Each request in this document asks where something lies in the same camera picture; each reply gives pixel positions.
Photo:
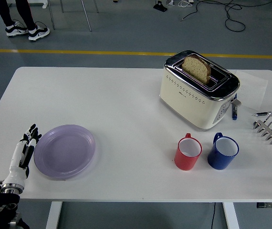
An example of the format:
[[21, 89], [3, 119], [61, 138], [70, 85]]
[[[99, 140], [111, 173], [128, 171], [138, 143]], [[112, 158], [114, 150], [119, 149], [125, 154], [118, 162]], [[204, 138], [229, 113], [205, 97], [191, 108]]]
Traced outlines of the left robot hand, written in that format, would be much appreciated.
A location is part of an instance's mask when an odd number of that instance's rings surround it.
[[1, 193], [21, 194], [25, 188], [25, 180], [29, 176], [29, 163], [35, 147], [41, 138], [38, 127], [33, 124], [17, 143], [9, 168], [9, 175], [1, 185]]

